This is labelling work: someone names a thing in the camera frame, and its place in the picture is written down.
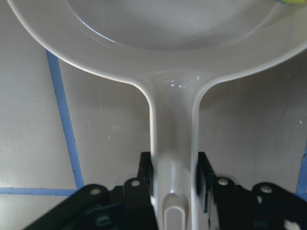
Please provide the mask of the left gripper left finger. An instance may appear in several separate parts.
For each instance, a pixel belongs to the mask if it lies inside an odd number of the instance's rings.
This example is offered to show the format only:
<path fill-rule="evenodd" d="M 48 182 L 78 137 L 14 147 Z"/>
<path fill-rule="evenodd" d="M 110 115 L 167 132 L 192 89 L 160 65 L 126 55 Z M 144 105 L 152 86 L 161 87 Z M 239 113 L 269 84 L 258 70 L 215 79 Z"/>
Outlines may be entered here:
<path fill-rule="evenodd" d="M 154 230 L 156 216 L 151 203 L 153 166 L 150 152 L 142 152 L 137 177 L 124 183 L 124 229 Z"/>

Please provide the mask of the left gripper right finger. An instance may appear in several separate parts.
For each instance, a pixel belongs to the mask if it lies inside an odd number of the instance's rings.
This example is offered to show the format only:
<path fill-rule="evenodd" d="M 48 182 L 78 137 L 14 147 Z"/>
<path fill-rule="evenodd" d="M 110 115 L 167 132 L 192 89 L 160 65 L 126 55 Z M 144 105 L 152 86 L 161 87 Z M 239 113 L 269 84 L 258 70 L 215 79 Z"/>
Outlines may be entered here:
<path fill-rule="evenodd" d="M 234 182 L 217 176 L 204 152 L 198 153 L 197 195 L 208 215 L 210 230 L 234 230 L 237 227 L 237 191 Z"/>

